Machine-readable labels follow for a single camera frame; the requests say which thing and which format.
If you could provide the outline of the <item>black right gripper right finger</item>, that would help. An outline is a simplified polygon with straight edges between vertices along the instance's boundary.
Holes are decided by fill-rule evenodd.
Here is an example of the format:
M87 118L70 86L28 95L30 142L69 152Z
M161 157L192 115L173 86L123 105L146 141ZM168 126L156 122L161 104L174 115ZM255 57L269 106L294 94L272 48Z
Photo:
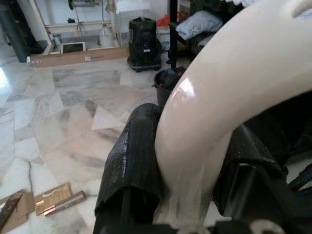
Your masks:
M278 210L274 181L285 175L264 143L245 125L231 137L215 189L214 203L222 216L265 216Z

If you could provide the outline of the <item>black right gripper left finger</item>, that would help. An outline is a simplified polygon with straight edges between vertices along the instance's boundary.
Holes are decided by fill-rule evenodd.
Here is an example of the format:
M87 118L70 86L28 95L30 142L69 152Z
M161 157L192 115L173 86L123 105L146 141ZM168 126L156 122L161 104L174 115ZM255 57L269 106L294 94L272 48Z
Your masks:
M151 224L163 198L155 153L162 109L145 103L130 114L104 166L95 206L95 228Z

